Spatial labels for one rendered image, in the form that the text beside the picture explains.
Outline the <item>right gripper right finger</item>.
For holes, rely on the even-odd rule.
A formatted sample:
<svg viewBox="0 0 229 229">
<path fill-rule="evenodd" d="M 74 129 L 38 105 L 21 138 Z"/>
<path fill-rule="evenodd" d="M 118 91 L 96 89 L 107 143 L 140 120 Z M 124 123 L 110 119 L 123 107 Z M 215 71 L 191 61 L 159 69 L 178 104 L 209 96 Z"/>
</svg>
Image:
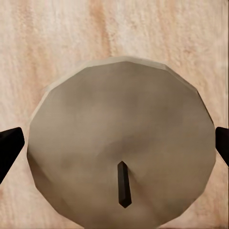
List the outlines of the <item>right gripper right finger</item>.
<svg viewBox="0 0 229 229">
<path fill-rule="evenodd" d="M 229 166 L 229 129 L 218 126 L 215 129 L 216 149 Z"/>
</svg>

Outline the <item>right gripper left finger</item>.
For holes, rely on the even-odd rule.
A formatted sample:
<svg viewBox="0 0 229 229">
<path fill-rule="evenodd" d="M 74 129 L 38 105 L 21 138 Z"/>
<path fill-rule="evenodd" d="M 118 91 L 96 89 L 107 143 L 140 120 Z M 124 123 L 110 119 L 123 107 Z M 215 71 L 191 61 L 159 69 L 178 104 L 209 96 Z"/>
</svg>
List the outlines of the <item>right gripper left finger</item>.
<svg viewBox="0 0 229 229">
<path fill-rule="evenodd" d="M 0 184 L 25 145 L 21 127 L 0 132 Z"/>
</svg>

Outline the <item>pillar candle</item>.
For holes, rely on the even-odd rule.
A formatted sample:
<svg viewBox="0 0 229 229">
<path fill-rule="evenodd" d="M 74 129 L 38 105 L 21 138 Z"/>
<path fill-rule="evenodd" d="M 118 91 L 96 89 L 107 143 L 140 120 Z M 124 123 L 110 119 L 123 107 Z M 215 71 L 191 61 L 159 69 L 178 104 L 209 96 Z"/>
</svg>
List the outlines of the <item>pillar candle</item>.
<svg viewBox="0 0 229 229">
<path fill-rule="evenodd" d="M 205 191 L 215 126 L 198 89 L 166 64 L 91 60 L 42 97 L 27 160 L 54 210 L 85 229 L 155 229 Z"/>
</svg>

